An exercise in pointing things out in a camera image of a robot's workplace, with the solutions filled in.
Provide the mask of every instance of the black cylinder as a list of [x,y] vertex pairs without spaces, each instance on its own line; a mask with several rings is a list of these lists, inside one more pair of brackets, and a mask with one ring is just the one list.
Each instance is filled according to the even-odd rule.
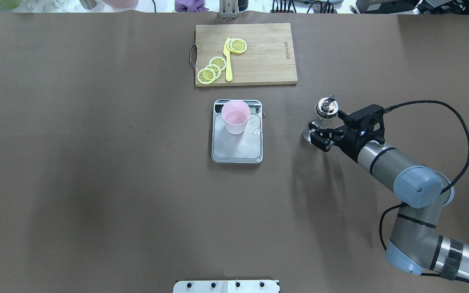
[[238,11],[244,11],[249,5],[249,0],[238,0]]

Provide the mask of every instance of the knife handle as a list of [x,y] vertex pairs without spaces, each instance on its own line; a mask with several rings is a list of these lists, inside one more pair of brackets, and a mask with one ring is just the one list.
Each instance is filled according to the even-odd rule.
[[231,70],[231,54],[226,56],[226,81],[233,80],[233,72]]

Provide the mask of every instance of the yellow knife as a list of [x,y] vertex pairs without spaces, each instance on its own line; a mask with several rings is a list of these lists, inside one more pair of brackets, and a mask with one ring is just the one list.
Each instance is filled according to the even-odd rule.
[[231,70],[231,51],[227,48],[229,41],[231,41],[230,37],[228,37],[224,43],[224,55],[226,56],[226,81],[233,80],[233,72]]

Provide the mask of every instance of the cutting board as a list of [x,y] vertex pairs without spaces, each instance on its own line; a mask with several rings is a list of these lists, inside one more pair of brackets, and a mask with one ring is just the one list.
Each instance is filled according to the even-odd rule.
[[[225,40],[238,37],[247,42],[243,54],[231,53],[233,80],[227,82],[225,70],[210,85],[198,82],[196,73],[215,56],[223,55]],[[296,60],[292,45],[291,24],[216,24],[199,25],[197,43],[197,87],[230,85],[295,85],[298,83]]]

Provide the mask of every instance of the lemon slice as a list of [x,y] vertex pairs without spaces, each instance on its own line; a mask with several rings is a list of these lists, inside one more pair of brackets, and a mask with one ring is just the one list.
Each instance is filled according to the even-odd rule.
[[229,42],[229,50],[241,54],[247,50],[247,43],[243,39],[231,39]]
[[226,60],[223,57],[216,56],[209,60],[209,64],[216,64],[220,67],[220,70],[223,71],[226,68]]
[[217,80],[220,77],[220,74],[222,73],[222,70],[220,69],[220,66],[216,64],[210,64],[207,65],[205,68],[210,68],[215,72],[215,80]]
[[203,85],[209,85],[215,81],[216,74],[211,68],[203,68],[200,69],[199,73],[197,73],[197,79],[199,83]]

